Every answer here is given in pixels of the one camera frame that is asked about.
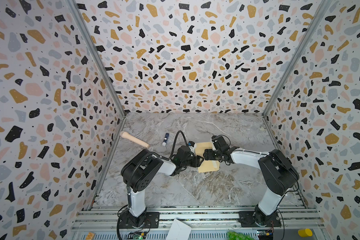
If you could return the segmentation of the yellow paper envelope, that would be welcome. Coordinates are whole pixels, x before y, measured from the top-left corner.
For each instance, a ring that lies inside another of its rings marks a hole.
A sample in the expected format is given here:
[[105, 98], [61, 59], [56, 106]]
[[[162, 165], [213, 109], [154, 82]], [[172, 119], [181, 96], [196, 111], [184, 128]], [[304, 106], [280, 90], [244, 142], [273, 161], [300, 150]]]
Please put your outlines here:
[[211, 141], [204, 143], [195, 143], [195, 153], [197, 156], [203, 157], [204, 161], [198, 167], [199, 173], [215, 172], [220, 169], [220, 162], [213, 160], [208, 155], [204, 156], [205, 150], [215, 150]]

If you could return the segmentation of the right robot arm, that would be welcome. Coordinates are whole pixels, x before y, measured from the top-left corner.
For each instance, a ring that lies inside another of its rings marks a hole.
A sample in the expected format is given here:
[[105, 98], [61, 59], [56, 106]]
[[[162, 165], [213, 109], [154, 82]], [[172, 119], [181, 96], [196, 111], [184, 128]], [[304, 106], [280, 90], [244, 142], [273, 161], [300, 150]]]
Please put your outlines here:
[[279, 150], [255, 152], [239, 147], [231, 147], [223, 136], [213, 136], [212, 149], [206, 149], [206, 161], [219, 161], [228, 165], [241, 164], [261, 170], [267, 185], [266, 192], [253, 211], [239, 212], [239, 223], [243, 228], [280, 227], [277, 213], [285, 194], [299, 180], [299, 175], [291, 162]]

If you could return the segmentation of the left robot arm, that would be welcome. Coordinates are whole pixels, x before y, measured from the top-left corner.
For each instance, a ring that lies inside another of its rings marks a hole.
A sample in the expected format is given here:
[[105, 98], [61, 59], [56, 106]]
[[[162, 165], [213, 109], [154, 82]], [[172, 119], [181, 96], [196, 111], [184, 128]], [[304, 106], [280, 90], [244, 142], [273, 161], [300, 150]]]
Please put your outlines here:
[[198, 168], [204, 158], [196, 155], [193, 146], [181, 146], [167, 158], [147, 149], [142, 150], [121, 171], [126, 184], [128, 204], [120, 213], [122, 229], [158, 227], [158, 212], [148, 213], [145, 203], [145, 189], [157, 174], [176, 176], [188, 167]]

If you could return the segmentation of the white paper sheet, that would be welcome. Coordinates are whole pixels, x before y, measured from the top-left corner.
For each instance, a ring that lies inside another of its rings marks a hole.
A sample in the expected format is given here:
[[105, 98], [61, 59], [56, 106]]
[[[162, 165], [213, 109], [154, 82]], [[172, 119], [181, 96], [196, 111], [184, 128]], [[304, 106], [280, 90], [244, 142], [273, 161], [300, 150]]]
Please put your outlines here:
[[185, 223], [174, 219], [171, 228], [167, 234], [166, 240], [188, 240], [192, 228]]

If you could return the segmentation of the green plastic bag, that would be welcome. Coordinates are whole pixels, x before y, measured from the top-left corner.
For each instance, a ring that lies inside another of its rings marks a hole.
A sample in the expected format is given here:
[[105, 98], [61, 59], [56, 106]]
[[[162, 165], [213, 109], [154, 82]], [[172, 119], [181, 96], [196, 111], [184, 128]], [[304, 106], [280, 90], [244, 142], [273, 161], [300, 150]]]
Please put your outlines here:
[[228, 240], [254, 240], [251, 236], [234, 231], [227, 232]]

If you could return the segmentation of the right circuit board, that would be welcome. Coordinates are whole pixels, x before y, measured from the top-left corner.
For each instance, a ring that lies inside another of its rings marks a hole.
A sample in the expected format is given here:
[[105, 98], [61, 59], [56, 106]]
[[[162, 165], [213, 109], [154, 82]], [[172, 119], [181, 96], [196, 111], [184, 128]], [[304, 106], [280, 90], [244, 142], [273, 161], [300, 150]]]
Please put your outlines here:
[[259, 240], [273, 240], [274, 233], [272, 231], [258, 230], [257, 236]]

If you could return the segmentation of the circuit board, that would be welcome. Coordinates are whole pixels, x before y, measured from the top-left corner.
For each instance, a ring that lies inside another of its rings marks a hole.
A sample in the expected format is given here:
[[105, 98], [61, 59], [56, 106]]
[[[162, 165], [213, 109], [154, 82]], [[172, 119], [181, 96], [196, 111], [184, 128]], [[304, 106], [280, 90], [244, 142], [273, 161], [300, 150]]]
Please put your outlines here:
[[259, 240], [273, 240], [274, 233], [272, 231], [258, 230], [257, 236]]
[[130, 232], [127, 234], [127, 240], [145, 240], [147, 238], [147, 232]]

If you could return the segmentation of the left circuit board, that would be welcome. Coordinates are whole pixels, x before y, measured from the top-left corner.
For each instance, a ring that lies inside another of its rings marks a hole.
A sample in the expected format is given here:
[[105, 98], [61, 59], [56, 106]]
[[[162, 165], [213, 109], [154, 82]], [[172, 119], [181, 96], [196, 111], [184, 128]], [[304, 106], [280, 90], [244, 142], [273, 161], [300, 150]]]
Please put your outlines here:
[[145, 240], [147, 238], [147, 232], [130, 232], [127, 234], [127, 240]]

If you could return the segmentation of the yellow cylinder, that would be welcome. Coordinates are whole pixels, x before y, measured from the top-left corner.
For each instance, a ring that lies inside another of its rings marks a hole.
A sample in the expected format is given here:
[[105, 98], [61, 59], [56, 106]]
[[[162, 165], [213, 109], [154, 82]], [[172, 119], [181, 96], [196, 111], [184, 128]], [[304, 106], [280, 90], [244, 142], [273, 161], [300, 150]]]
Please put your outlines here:
[[298, 230], [298, 235], [301, 238], [312, 237], [313, 231], [311, 229], [300, 229], [300, 230]]

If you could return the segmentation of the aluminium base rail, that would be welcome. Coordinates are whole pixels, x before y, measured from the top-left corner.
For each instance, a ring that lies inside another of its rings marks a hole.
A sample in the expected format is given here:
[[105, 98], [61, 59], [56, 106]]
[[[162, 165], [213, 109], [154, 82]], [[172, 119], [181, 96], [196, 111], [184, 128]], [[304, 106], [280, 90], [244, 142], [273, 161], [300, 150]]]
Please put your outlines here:
[[239, 212], [251, 211], [250, 206], [236, 207], [156, 207], [148, 213], [158, 212], [158, 227], [149, 225], [142, 228], [117, 230], [118, 215], [116, 208], [98, 207], [91, 211], [79, 212], [73, 225], [72, 240], [116, 240], [119, 236], [127, 240], [130, 232], [147, 232], [146, 240], [165, 240], [174, 219], [192, 228], [188, 240], [227, 240], [227, 232], [234, 231], [258, 240], [257, 231], [266, 230], [274, 233], [274, 240], [301, 240], [300, 229], [311, 229], [311, 240], [330, 239], [322, 220], [315, 209], [305, 209], [301, 205], [281, 206], [277, 213], [280, 227], [243, 228], [239, 223]]

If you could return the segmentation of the right corner aluminium post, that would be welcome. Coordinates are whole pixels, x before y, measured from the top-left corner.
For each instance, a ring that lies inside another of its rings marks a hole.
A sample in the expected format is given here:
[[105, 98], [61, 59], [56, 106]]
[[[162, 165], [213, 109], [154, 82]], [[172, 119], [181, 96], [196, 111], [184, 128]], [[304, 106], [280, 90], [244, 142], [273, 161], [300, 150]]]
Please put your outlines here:
[[308, 29], [303, 36], [301, 42], [299, 43], [296, 51], [291, 58], [290, 62], [287, 64], [286, 70], [284, 71], [281, 80], [279, 81], [278, 85], [275, 87], [275, 91], [273, 92], [269, 102], [267, 103], [264, 112], [262, 113], [262, 117], [265, 119], [268, 113], [271, 111], [271, 108], [275, 101], [277, 100], [278, 94], [282, 91], [283, 86], [287, 82], [291, 72], [293, 71], [295, 65], [297, 64], [298, 60], [301, 58], [303, 53], [305, 52], [305, 48], [307, 47], [308, 43], [312, 35], [315, 33], [317, 27], [319, 26], [321, 19], [324, 17], [326, 11], [329, 9], [331, 5], [330, 0], [322, 0], [315, 12], [314, 18], [312, 19]]

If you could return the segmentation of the corner aluminium post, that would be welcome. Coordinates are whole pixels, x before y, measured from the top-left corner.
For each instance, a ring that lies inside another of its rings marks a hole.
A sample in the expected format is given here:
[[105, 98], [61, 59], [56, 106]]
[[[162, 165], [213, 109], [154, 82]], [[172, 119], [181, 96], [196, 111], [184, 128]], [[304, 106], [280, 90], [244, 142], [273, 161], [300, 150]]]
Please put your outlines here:
[[303, 53], [305, 52], [305, 48], [307, 47], [308, 43], [312, 35], [315, 33], [317, 27], [319, 26], [321, 19], [324, 17], [326, 11], [329, 9], [331, 5], [330, 0], [322, 0], [315, 12], [314, 18], [312, 19], [308, 29], [303, 36], [301, 42], [299, 43], [296, 51], [291, 58], [290, 62], [287, 64], [286, 70], [284, 71], [281, 80], [279, 81], [278, 85], [275, 87], [275, 91], [273, 92], [269, 102], [267, 103], [264, 112], [262, 113], [262, 117], [265, 119], [268, 113], [271, 111], [271, 108], [275, 101], [277, 100], [278, 94], [282, 91], [283, 86], [287, 82], [291, 72], [293, 71], [295, 65], [297, 64], [298, 60], [301, 58]]
[[100, 71], [100, 74], [103, 78], [103, 80], [105, 81], [105, 85], [106, 87], [108, 88], [109, 92], [110, 92], [110, 95], [116, 105], [116, 108], [117, 108], [117, 112], [118, 114], [120, 115], [120, 118], [121, 119], [124, 119], [126, 117], [126, 113], [125, 111], [123, 110], [122, 108], [122, 105], [119, 101], [119, 98], [117, 96], [117, 93], [114, 89], [114, 86], [110, 80], [110, 77], [109, 75], [107, 74], [107, 71], [106, 71], [106, 68], [98, 54], [98, 51], [96, 49], [96, 45], [93, 43], [92, 39], [91, 39], [91, 35], [88, 31], [88, 28], [85, 24], [85, 21], [84, 19], [82, 18], [82, 15], [79, 11], [79, 8], [77, 6], [77, 3], [76, 1], [74, 0], [67, 0], [67, 5], [68, 5], [68, 8], [70, 9], [70, 12], [72, 13], [73, 15], [73, 19], [75, 20], [75, 22], [77, 23], [77, 27], [78, 29], [80, 30], [82, 36], [83, 36], [83, 39], [84, 39], [84, 42], [87, 44], [88, 46], [88, 50], [90, 52], [90, 54], [92, 55], [93, 59], [94, 59], [94, 63], [96, 64], [96, 66], [98, 67], [99, 71]]

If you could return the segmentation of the left corner aluminium post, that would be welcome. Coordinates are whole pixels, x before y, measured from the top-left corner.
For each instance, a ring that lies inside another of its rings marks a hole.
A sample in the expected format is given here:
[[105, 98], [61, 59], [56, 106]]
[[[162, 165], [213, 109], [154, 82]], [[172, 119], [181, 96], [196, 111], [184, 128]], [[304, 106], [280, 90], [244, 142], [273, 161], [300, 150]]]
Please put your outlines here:
[[110, 77], [109, 75], [107, 74], [107, 71], [106, 71], [106, 68], [98, 54], [98, 51], [96, 49], [96, 45], [93, 43], [92, 39], [91, 39], [91, 35], [88, 31], [88, 28], [85, 24], [85, 21], [84, 19], [82, 18], [82, 15], [79, 11], [79, 8], [77, 6], [77, 3], [76, 1], [74, 0], [67, 0], [67, 5], [68, 5], [68, 8], [70, 9], [70, 12], [72, 13], [73, 15], [73, 19], [75, 20], [75, 22], [77, 23], [77, 27], [78, 29], [80, 30], [82, 36], [83, 36], [83, 39], [84, 39], [84, 42], [87, 44], [88, 46], [88, 50], [90, 52], [90, 54], [92, 55], [93, 59], [94, 59], [94, 63], [96, 64], [96, 66], [98, 67], [99, 71], [100, 71], [100, 74], [103, 78], [103, 80], [105, 81], [105, 85], [106, 87], [108, 88], [109, 92], [110, 92], [110, 95], [116, 105], [116, 108], [117, 108], [117, 112], [118, 114], [120, 115], [120, 118], [121, 119], [124, 119], [126, 117], [126, 113], [125, 111], [123, 110], [122, 108], [122, 105], [119, 101], [119, 98], [117, 96], [117, 93], [114, 89], [114, 86], [110, 80]]

